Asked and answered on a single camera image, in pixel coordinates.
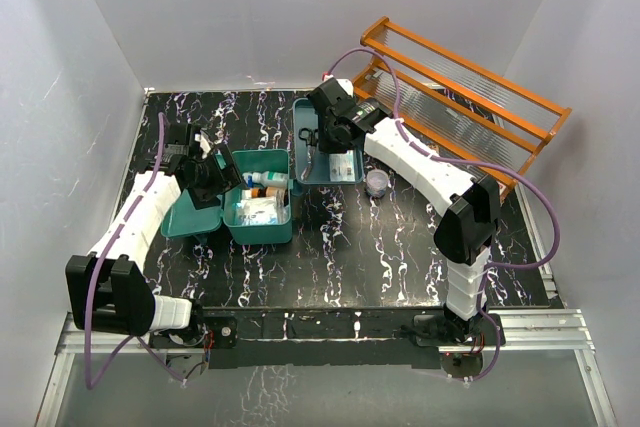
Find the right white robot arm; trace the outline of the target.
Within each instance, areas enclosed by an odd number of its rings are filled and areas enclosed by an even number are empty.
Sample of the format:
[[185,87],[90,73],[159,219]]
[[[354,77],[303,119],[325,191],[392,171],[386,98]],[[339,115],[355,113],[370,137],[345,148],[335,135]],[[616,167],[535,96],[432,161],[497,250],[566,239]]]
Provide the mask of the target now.
[[325,75],[307,100],[317,117],[319,153],[360,150],[399,174],[434,207],[440,223],[433,239],[448,267],[446,332],[457,343],[471,342],[482,329],[483,276],[500,210],[497,182],[438,161],[414,135],[399,132],[388,107],[373,97],[358,101],[347,79]]

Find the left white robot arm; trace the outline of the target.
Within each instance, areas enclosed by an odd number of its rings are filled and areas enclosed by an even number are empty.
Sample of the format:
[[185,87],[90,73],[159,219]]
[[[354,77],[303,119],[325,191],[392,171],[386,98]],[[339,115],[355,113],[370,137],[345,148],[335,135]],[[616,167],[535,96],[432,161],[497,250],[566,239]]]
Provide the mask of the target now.
[[228,146],[198,125],[162,127],[158,149],[134,166],[134,183],[107,232],[65,276],[77,328],[129,336],[171,330],[186,346],[200,343],[207,323],[191,301],[156,295],[144,263],[170,208],[187,197],[197,210],[214,208],[243,178]]

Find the blue white bandage packet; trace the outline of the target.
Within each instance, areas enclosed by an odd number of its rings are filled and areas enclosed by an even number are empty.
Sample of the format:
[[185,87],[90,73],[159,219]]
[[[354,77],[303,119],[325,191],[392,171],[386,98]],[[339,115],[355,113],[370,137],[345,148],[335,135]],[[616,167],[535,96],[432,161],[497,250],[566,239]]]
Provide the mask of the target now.
[[240,226],[277,225],[285,220],[283,207],[274,197],[242,199],[233,212],[234,222]]

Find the blue white mask packet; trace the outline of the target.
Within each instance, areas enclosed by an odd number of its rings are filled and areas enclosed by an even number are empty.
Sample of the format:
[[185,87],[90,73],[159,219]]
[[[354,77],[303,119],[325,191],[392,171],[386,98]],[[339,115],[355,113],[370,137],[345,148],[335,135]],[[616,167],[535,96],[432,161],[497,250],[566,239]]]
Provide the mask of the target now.
[[329,155],[329,178],[331,182],[354,182],[354,152]]

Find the green medicine kit box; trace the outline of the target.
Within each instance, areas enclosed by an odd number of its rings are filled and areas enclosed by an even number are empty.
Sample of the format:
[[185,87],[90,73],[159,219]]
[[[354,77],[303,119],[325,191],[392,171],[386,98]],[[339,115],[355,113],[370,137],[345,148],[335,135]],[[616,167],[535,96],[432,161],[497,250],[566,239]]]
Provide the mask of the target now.
[[197,209],[183,193],[161,224],[166,238],[201,236],[225,226],[240,245],[284,244],[293,236],[289,194],[289,152],[284,149],[239,150],[233,153],[238,170],[249,174],[250,188],[236,187],[219,197],[214,207]]

